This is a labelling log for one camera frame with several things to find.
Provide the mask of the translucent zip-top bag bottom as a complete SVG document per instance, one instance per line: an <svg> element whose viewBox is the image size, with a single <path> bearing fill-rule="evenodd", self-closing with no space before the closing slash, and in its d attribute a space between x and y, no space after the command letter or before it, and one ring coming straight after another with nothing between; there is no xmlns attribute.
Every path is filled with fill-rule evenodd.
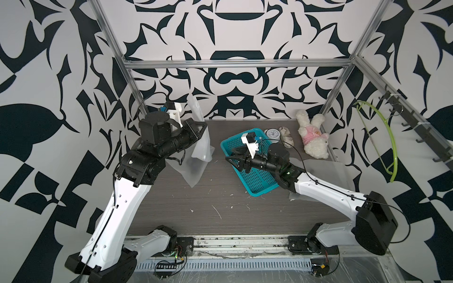
<svg viewBox="0 0 453 283"><path fill-rule="evenodd" d="M201 106L196 97L189 94L187 105L192 111L194 121L205 122ZM186 150L186 155L181 165L177 160L169 160L166 162L173 169L179 172L190 187L194 187L201 179L204 170L212 160L212 154L215 148L211 146L210 133L206 127L201 139Z"/></svg>

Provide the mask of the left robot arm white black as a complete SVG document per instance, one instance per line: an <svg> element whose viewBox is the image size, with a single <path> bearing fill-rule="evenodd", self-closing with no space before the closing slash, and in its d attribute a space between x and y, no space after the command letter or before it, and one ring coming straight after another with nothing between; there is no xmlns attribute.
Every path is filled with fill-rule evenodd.
<svg viewBox="0 0 453 283"><path fill-rule="evenodd" d="M90 283L125 283L142 261L178 255L177 233L161 225L136 242L125 243L132 220L166 160L184 152L206 131L204 121L178 122L167 112L152 112L139 122L141 135L113 173L113 194L93 236L65 267Z"/></svg>

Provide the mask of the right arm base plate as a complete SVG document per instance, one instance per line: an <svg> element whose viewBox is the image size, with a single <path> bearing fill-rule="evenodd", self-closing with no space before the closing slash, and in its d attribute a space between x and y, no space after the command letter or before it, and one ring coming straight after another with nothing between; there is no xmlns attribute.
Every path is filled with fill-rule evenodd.
<svg viewBox="0 0 453 283"><path fill-rule="evenodd" d="M291 235L288 250L293 255L338 255L338 246L325 247L315 237Z"/></svg>

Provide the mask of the translucent zip-top bag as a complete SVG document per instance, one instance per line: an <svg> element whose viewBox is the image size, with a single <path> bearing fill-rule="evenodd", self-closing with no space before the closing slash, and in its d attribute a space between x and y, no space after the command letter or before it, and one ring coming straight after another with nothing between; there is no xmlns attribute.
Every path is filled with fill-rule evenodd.
<svg viewBox="0 0 453 283"><path fill-rule="evenodd" d="M306 171L308 171L311 175L314 175L316 178L355 192L354 182L349 176L344 164L330 160L318 159L308 159L303 161ZM296 158L290 158L290 162L300 168L303 168L302 161ZM319 202L317 199L293 192L290 192L289 199L291 201L304 200L310 202Z"/></svg>
<svg viewBox="0 0 453 283"><path fill-rule="evenodd" d="M187 105L192 111L194 121L205 122L201 106L196 97L189 94ZM211 146L210 133L206 127L201 139L186 150L186 155L181 165L177 160L169 160L166 162L173 169L179 172L190 187L194 187L201 179L204 170L212 160L212 154L215 148Z"/></svg>

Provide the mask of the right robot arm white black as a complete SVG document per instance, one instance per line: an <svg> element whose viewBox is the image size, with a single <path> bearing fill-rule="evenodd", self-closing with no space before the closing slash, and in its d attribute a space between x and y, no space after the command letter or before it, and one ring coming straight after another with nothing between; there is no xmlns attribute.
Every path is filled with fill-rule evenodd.
<svg viewBox="0 0 453 283"><path fill-rule="evenodd" d="M225 159L240 172L268 172L279 187L317 200L348 218L337 224L316 224L304 240L306 253L320 254L334 246L354 245L375 255L386 254L398 223L381 194L352 192L321 180L291 163L289 152L278 143L270 145L266 155L251 154L242 146Z"/></svg>

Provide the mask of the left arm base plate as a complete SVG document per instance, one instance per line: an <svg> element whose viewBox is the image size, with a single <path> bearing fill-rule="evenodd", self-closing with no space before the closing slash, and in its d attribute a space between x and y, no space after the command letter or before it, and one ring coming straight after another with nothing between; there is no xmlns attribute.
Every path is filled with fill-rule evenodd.
<svg viewBox="0 0 453 283"><path fill-rule="evenodd" d="M193 251L194 237L171 237L164 254L182 257Z"/></svg>

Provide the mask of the translucent zip-top bag top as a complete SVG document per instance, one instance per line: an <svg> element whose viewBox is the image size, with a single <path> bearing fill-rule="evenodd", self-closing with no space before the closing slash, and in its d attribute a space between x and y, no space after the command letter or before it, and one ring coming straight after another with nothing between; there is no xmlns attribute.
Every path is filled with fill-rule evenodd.
<svg viewBox="0 0 453 283"><path fill-rule="evenodd" d="M316 178L355 192L354 182L349 176L344 164L330 160L318 159L308 159L303 161L306 171L308 171L311 175L314 175ZM290 162L300 168L303 168L302 161L296 158L290 158ZM290 192L289 199L291 201L304 200L310 202L319 202L317 199L293 192Z"/></svg>

